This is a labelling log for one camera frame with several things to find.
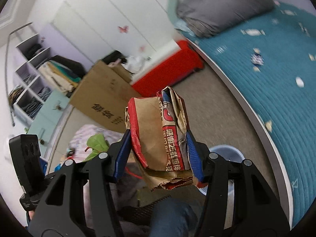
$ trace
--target green leaf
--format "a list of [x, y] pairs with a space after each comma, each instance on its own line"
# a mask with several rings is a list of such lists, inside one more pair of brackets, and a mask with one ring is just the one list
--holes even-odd
[[83, 162], [93, 159], [101, 152], [107, 152], [110, 145], [109, 142], [104, 139], [104, 135], [99, 133], [89, 137], [89, 139], [87, 140], [87, 146], [92, 148], [92, 152], [89, 154], [88, 157], [86, 157]]

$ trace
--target blue jeans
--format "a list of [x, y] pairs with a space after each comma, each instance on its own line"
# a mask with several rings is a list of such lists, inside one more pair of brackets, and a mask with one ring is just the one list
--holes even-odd
[[197, 222], [198, 218], [189, 204], [168, 198], [154, 207], [149, 237], [188, 237]]

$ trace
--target gray pillow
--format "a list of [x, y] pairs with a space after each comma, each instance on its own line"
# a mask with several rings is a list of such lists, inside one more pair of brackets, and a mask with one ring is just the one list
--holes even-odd
[[184, 0], [177, 14], [197, 36], [210, 37], [273, 8], [273, 0]]

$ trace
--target metal screw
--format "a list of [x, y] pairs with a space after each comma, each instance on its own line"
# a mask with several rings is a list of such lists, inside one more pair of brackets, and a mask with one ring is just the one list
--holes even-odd
[[105, 158], [107, 158], [107, 156], [108, 156], [108, 154], [107, 154], [106, 152], [101, 152], [101, 153], [99, 154], [99, 158], [100, 158], [100, 159], [105, 159]]
[[210, 159], [217, 159], [218, 158], [218, 155], [217, 155], [217, 153], [215, 153], [215, 152], [211, 152], [210, 154], [209, 154], [209, 157], [210, 157]]
[[66, 165], [66, 166], [70, 166], [70, 165], [72, 165], [72, 163], [74, 163], [73, 160], [66, 160], [66, 161], [65, 161], [65, 165]]
[[251, 166], [252, 165], [252, 161], [251, 160], [244, 160], [244, 164], [246, 166]]

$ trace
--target light blue cabinet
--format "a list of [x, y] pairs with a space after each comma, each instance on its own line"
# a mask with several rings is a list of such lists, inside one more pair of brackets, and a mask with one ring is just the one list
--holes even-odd
[[57, 90], [53, 91], [29, 128], [28, 134], [36, 134], [39, 139], [41, 158], [45, 161], [49, 159], [45, 154], [47, 145], [68, 103], [68, 97]]
[[57, 125], [65, 108], [69, 103], [69, 98], [59, 91], [53, 91], [40, 109], [39, 114], [42, 114], [55, 125]]
[[39, 139], [41, 158], [45, 157], [47, 145], [54, 132], [56, 124], [48, 120], [42, 114], [37, 114], [27, 134], [35, 134]]

